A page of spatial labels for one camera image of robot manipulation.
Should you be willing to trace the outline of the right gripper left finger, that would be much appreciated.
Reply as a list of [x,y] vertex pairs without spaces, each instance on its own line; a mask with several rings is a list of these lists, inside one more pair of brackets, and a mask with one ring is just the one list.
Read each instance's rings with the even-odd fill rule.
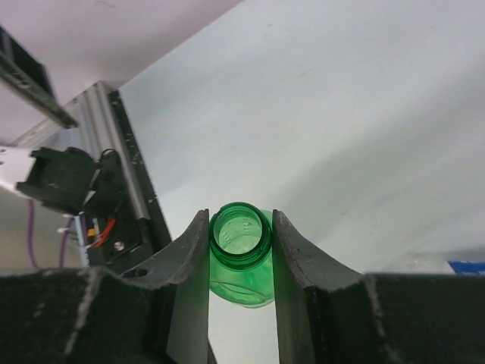
[[213,363],[208,212],[136,267],[1,273],[3,363]]

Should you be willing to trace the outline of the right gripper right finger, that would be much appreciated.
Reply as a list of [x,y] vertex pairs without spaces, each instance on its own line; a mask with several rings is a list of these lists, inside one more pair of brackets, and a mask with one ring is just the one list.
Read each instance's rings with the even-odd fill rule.
[[480,275],[360,274],[273,213],[282,363],[482,363]]

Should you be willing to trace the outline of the green plastic bottle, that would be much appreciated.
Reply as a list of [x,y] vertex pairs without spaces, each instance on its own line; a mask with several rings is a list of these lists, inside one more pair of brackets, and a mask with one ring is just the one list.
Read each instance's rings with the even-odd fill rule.
[[248,309],[274,301],[272,216],[247,202],[222,206],[209,221],[213,294]]

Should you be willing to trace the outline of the clear bottle blue cap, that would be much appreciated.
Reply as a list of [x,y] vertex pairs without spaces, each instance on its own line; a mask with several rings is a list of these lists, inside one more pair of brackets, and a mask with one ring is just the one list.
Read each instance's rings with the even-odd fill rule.
[[485,262],[448,261],[457,275],[485,275]]

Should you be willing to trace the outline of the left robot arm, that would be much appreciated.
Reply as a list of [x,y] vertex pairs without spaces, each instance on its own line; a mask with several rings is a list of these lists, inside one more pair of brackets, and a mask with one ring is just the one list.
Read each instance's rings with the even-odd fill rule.
[[114,216],[127,199],[120,155],[106,149],[98,159],[82,149],[1,147],[1,188],[41,202],[56,212]]

